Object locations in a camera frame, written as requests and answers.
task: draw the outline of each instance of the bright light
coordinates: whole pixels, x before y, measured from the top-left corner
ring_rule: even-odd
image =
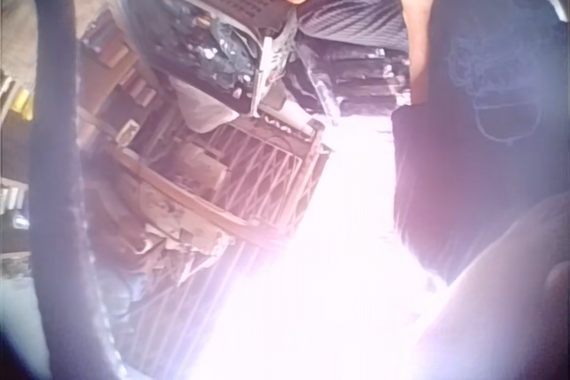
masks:
[[[426,274],[390,238],[394,148],[353,136],[288,252],[232,290],[191,378],[403,379]]]

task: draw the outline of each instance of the sleeve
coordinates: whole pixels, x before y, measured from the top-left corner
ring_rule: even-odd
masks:
[[[452,139],[430,109],[427,104],[404,106],[392,115],[395,228],[425,269],[447,279],[457,172]]]

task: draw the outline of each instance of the person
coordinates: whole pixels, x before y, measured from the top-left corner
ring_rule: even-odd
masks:
[[[396,228],[448,283],[568,188],[567,25],[549,2],[308,0],[299,27],[410,55],[411,106],[392,115]]]
[[[452,284],[417,343],[418,379],[568,378],[566,26],[542,0],[517,1],[461,0],[477,27],[452,0],[401,0],[411,105],[393,114],[396,224]]]

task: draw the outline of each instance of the gray fabric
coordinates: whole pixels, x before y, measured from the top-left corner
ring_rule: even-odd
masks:
[[[308,0],[298,18],[311,37],[408,51],[400,0]]]

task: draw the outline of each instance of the fabric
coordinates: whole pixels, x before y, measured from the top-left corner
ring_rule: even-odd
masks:
[[[569,187],[567,26],[544,0],[437,0],[431,33],[429,102],[392,116],[395,222],[451,283]]]
[[[408,50],[400,0],[308,0],[297,16],[300,30],[311,37]]]

